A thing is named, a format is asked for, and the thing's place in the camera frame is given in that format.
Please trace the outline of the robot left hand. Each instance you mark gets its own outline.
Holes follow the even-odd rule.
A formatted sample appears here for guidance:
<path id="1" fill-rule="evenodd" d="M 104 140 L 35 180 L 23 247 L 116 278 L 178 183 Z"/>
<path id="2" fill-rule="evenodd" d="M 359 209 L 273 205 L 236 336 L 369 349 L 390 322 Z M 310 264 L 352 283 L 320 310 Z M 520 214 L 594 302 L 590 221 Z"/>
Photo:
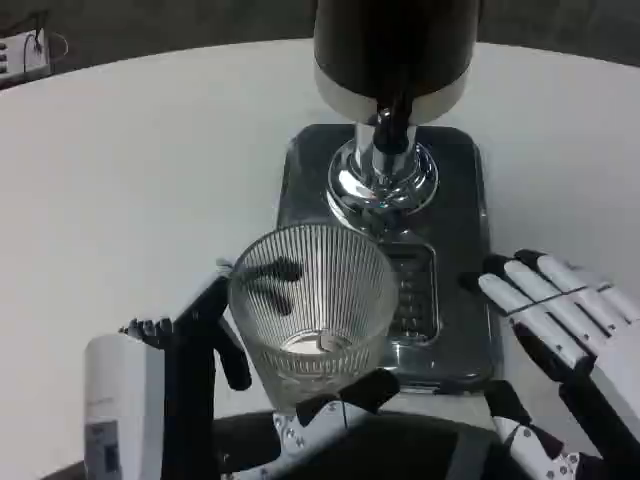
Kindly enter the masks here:
<path id="1" fill-rule="evenodd" d="M 214 425 L 215 375 L 252 383 L 243 347 L 225 321 L 222 273 L 176 319 L 133 320 L 84 351 L 84 471 L 89 479 L 280 479 L 343 440 L 398 393 L 376 369 L 293 415 Z"/>

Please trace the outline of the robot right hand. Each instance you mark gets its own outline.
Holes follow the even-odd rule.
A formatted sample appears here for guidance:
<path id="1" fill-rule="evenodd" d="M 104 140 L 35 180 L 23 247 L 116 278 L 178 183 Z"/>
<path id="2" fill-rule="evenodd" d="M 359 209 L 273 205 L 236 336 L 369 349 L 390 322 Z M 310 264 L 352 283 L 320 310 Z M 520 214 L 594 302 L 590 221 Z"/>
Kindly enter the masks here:
<path id="1" fill-rule="evenodd" d="M 489 255 L 459 282 L 509 322 L 598 451 L 567 450 L 509 381 L 494 380 L 484 397 L 501 442 L 497 467 L 519 479 L 638 478 L 638 304 L 611 281 L 527 249 Z"/>

